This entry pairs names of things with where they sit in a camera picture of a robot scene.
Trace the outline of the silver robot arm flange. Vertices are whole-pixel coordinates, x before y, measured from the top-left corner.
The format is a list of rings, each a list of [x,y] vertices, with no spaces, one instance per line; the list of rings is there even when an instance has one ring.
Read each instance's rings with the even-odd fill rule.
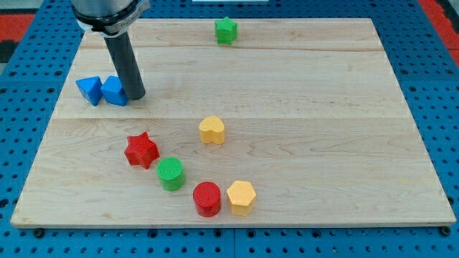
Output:
[[[151,5],[149,0],[71,0],[72,12],[85,31],[115,38],[128,31]]]

